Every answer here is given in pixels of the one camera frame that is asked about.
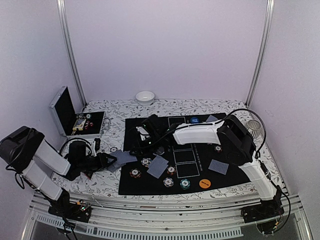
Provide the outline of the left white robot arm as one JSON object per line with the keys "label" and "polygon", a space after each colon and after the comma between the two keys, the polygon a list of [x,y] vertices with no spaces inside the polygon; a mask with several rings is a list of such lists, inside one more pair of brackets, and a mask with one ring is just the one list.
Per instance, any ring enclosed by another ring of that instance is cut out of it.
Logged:
{"label": "left white robot arm", "polygon": [[6,162],[6,170],[13,171],[23,182],[55,202],[55,209],[63,216],[74,213],[74,205],[66,200],[67,192],[58,186],[41,168],[50,168],[54,173],[73,181],[81,173],[87,175],[107,169],[117,161],[113,155],[99,152],[101,140],[93,143],[80,137],[68,139],[63,147],[68,154],[63,156],[48,141],[42,132],[22,126],[0,141],[0,157]]}

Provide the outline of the red chip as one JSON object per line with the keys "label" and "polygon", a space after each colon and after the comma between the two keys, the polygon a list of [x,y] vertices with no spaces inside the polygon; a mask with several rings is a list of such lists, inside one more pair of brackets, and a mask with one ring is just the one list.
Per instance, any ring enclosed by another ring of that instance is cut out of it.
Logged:
{"label": "red chip", "polygon": [[174,175],[176,173],[176,168],[173,167],[173,166],[169,166],[167,168],[166,172],[167,172],[168,175],[172,176],[172,175]]}
{"label": "red chip", "polygon": [[216,145],[216,146],[214,147],[214,150],[215,150],[217,153],[220,153],[220,152],[222,152],[222,147],[219,146],[219,145]]}
{"label": "red chip", "polygon": [[142,175],[141,171],[138,169],[132,169],[129,174],[132,178],[135,178],[135,179],[140,178]]}

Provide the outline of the orange big blind button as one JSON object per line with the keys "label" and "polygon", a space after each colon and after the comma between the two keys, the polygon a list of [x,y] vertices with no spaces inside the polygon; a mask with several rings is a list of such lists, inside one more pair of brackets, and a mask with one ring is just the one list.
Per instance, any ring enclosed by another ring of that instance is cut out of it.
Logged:
{"label": "orange big blind button", "polygon": [[202,189],[208,189],[211,186],[211,181],[208,179],[201,179],[199,181],[199,187]]}

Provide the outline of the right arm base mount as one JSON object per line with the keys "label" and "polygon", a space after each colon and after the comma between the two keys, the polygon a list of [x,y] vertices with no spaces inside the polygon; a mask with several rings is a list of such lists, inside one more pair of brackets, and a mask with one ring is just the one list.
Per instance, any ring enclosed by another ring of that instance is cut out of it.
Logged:
{"label": "right arm base mount", "polygon": [[281,199],[261,200],[259,204],[241,208],[240,214],[245,223],[257,222],[285,214]]}

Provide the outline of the blue card deck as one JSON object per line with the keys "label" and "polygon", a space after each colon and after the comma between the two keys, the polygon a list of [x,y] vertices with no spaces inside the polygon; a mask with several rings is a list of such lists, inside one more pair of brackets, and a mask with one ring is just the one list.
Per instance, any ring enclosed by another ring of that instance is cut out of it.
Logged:
{"label": "blue card deck", "polygon": [[137,157],[130,155],[129,151],[117,150],[115,152],[111,152],[110,155],[117,158],[116,162],[114,162],[107,168],[107,170],[112,173],[120,169],[127,163],[132,163],[137,161]]}

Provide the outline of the green chip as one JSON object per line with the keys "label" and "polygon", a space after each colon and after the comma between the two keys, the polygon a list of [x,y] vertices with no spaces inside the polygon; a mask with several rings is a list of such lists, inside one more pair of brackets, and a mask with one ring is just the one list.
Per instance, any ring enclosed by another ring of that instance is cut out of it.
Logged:
{"label": "green chip", "polygon": [[183,189],[183,190],[187,190],[189,189],[191,186],[191,183],[188,179],[182,179],[180,181],[180,187]]}

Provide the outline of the clear dealer button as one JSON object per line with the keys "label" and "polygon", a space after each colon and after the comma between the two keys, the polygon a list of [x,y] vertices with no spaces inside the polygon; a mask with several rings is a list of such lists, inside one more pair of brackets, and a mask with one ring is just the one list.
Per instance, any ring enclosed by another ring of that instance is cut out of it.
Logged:
{"label": "clear dealer button", "polygon": [[158,156],[162,156],[164,153],[165,153],[165,148],[160,146],[156,149],[156,151],[154,152],[155,155],[158,155]]}

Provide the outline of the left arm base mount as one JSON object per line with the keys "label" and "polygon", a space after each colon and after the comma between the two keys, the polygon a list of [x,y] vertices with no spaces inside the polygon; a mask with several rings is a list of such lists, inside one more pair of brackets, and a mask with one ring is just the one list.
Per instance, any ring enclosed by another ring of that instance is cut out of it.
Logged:
{"label": "left arm base mount", "polygon": [[62,217],[67,220],[88,223],[92,213],[90,203],[78,201],[72,202],[55,202],[48,209],[48,213],[54,216]]}

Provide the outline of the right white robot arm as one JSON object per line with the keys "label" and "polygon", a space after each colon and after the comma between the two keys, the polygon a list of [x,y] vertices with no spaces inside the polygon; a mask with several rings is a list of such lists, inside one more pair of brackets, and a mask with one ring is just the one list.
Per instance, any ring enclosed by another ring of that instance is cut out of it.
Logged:
{"label": "right white robot arm", "polygon": [[234,116],[218,115],[207,122],[203,116],[127,119],[124,150],[139,161],[160,158],[175,173],[147,173],[136,166],[140,177],[128,170],[121,176],[119,192],[125,195],[177,195],[198,193],[251,182],[261,200],[258,213],[269,218],[278,210],[277,193],[270,175],[259,160],[253,138]]}

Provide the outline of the blue small blind button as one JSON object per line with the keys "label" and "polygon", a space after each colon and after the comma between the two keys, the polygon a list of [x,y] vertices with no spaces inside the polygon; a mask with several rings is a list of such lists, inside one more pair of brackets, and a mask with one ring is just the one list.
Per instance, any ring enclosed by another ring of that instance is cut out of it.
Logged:
{"label": "blue small blind button", "polygon": [[200,121],[197,117],[192,117],[189,122],[191,124],[198,124]]}

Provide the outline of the white poker chip stack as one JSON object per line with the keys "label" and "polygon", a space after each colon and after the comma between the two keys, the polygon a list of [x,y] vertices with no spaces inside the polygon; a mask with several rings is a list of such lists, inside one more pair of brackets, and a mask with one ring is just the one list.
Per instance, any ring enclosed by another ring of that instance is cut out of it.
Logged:
{"label": "white poker chip stack", "polygon": [[111,153],[114,153],[114,152],[116,152],[117,150],[118,150],[117,147],[111,147],[111,148],[110,148],[110,152],[111,152]]}

